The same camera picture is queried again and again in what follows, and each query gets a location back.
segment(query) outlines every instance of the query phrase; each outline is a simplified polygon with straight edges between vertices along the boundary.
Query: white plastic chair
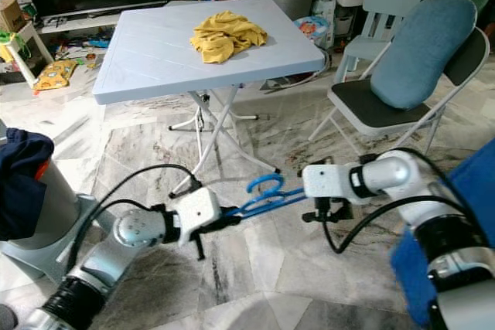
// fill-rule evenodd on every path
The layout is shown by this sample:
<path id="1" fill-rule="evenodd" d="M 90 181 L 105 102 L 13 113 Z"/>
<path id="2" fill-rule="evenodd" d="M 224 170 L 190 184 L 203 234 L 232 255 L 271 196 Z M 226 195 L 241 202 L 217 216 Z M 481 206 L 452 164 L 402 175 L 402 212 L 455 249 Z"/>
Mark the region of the white plastic chair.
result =
<path id="1" fill-rule="evenodd" d="M 401 146 L 419 128 L 429 127 L 425 143 L 426 153 L 432 144 L 447 103 L 475 77 L 489 54 L 488 38 L 483 31 L 475 28 L 443 70 L 454 87 L 433 107 L 420 104 L 409 111 L 397 110 L 388 106 L 371 91 L 370 80 L 366 77 L 380 59 L 378 57 L 359 80 L 334 84 L 329 88 L 328 98 L 335 107 L 311 134 L 309 140 L 312 141 L 326 123 L 331 121 L 350 147 L 358 155 L 362 155 L 362 152 L 335 121 L 333 115 L 340 111 L 361 134 L 377 137 L 404 131 L 405 133 L 394 143 L 392 148 Z"/>
<path id="2" fill-rule="evenodd" d="M 334 82 L 345 81 L 347 71 L 354 71 L 358 60 L 374 60 L 395 34 L 402 19 L 421 0 L 364 0 L 368 12 L 363 32 L 350 42 L 343 53 Z M 394 16 L 390 30 L 386 29 L 390 16 Z"/>

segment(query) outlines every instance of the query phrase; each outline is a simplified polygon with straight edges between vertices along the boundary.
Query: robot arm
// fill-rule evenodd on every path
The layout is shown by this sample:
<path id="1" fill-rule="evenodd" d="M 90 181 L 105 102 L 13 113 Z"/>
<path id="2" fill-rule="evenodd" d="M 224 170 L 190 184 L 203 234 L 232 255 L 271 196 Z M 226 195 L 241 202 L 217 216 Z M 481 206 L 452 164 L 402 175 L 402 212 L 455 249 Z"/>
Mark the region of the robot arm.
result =
<path id="1" fill-rule="evenodd" d="M 387 194 L 393 200 L 441 196 L 459 203 L 429 166 L 404 151 L 389 151 L 365 165 L 310 165 L 302 173 L 308 197 L 364 204 Z M 482 330 L 495 323 L 495 253 L 477 223 L 442 202 L 398 209 L 428 259 L 428 279 L 438 292 L 430 304 L 433 329 Z"/>
<path id="2" fill-rule="evenodd" d="M 376 195 L 455 196 L 431 169 L 404 151 L 389 151 L 365 165 L 310 165 L 302 173 L 308 197 L 364 204 Z M 461 211 L 438 201 L 403 205 L 399 213 L 428 259 L 428 278 L 438 297 L 431 303 L 435 330 L 486 330 L 495 323 L 495 254 L 483 231 Z M 222 222 L 214 193 L 184 196 L 175 212 L 132 210 L 112 233 L 65 277 L 57 292 L 29 317 L 24 330 L 84 330 L 108 301 L 132 261 L 161 242 L 191 240 L 201 227 Z"/>
<path id="3" fill-rule="evenodd" d="M 114 222 L 105 240 L 69 272 L 56 293 L 29 316 L 22 329 L 89 328 L 138 255 L 162 242 L 183 245 L 194 231 L 218 220 L 221 214 L 217 197 L 206 188 L 184 196 L 175 212 L 127 211 Z"/>

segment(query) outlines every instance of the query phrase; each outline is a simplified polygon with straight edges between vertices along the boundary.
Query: table top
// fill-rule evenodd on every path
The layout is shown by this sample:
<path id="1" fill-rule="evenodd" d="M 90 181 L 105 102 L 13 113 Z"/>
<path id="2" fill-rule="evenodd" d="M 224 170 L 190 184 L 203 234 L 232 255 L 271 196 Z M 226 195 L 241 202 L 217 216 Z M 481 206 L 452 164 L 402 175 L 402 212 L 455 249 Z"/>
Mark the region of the table top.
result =
<path id="1" fill-rule="evenodd" d="M 320 70 L 323 54 L 272 0 L 197 2 L 122 12 L 94 84 L 99 104 Z M 224 63 L 203 63 L 189 42 L 194 27 L 218 12 L 245 15 L 268 33 Z"/>

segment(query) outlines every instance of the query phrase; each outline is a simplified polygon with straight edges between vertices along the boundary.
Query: navy blue cloth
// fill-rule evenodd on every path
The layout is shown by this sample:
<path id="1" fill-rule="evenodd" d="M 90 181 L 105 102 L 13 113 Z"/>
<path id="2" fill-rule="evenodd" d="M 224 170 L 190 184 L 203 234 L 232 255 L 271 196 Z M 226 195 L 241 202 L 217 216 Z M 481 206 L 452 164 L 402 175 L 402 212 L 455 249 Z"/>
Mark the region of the navy blue cloth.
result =
<path id="1" fill-rule="evenodd" d="M 0 240 L 34 234 L 46 191 L 35 175 L 53 149 L 42 134 L 7 129 L 7 143 L 0 146 Z"/>
<path id="2" fill-rule="evenodd" d="M 495 139 L 454 169 L 449 178 L 473 208 L 491 247 L 495 247 Z M 412 319 L 428 324 L 428 303 L 436 290 L 427 278 L 428 261 L 417 241 L 406 232 L 391 255 L 391 265 L 400 282 Z"/>

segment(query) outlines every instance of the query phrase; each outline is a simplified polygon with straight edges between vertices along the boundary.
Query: black wire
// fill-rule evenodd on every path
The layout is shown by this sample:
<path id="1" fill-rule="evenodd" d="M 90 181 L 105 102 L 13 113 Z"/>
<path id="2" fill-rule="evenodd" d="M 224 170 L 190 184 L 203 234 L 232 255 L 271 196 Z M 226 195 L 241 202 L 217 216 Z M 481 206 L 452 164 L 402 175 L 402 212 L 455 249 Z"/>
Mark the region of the black wire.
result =
<path id="1" fill-rule="evenodd" d="M 334 253 L 341 254 L 344 252 L 344 250 L 349 246 L 349 244 L 354 240 L 356 235 L 361 232 L 361 230 L 366 227 L 368 224 L 370 224 L 373 220 L 378 218 L 379 216 L 382 216 L 386 212 L 389 212 L 393 209 L 396 209 L 400 206 L 404 206 L 407 204 L 412 204 L 415 202 L 423 202 L 423 201 L 435 201 L 435 202 L 442 202 L 448 206 L 451 206 L 453 209 L 457 210 L 458 212 L 461 212 L 462 214 L 465 214 L 465 208 L 460 206 L 459 204 L 453 202 L 452 200 L 446 199 L 445 197 L 440 197 L 440 196 L 412 196 L 412 197 L 406 197 L 405 199 L 400 199 L 396 200 L 393 202 L 388 203 L 387 205 L 382 206 L 380 209 L 375 210 L 365 218 L 363 218 L 345 237 L 343 242 L 340 244 L 339 247 L 335 245 L 335 243 L 332 240 L 332 237 L 330 236 L 330 232 L 328 230 L 328 225 L 327 221 L 323 220 L 323 232 L 325 233 L 325 237 L 328 240 L 328 243 L 330 245 L 330 248 L 333 250 Z"/>
<path id="2" fill-rule="evenodd" d="M 132 204 L 134 206 L 137 206 L 140 209 L 146 209 L 145 206 L 140 204 L 139 202 L 136 202 L 134 200 L 130 199 L 121 199 L 121 200 L 115 200 L 116 202 L 111 202 L 110 204 L 103 206 L 103 203 L 108 200 L 109 197 L 111 197 L 118 189 L 122 187 L 127 181 L 130 179 L 134 178 L 135 176 L 147 172 L 153 169 L 158 169 L 158 168 L 174 168 L 178 170 L 182 170 L 183 172 L 187 173 L 187 175 L 191 178 L 191 186 L 189 189 L 195 189 L 199 188 L 201 186 L 201 182 L 197 180 L 196 176 L 186 167 L 178 164 L 157 164 L 157 165 L 151 165 L 146 168 L 142 168 L 137 170 L 136 172 L 131 173 L 122 181 L 120 181 L 107 195 L 101 199 L 101 201 L 94 207 L 93 210 L 87 215 L 86 219 L 84 222 L 81 224 L 80 229 L 77 231 L 76 238 L 74 239 L 74 242 L 72 244 L 72 247 L 70 248 L 69 252 L 69 257 L 67 258 L 67 267 L 66 267 L 66 274 L 69 273 L 69 271 L 76 265 L 77 262 L 77 255 L 79 253 L 80 247 L 83 244 L 84 237 L 86 236 L 87 231 L 89 230 L 92 222 L 99 217 L 100 214 L 103 213 L 106 209 L 108 209 L 110 206 L 116 205 L 116 203 L 127 203 L 127 204 Z"/>

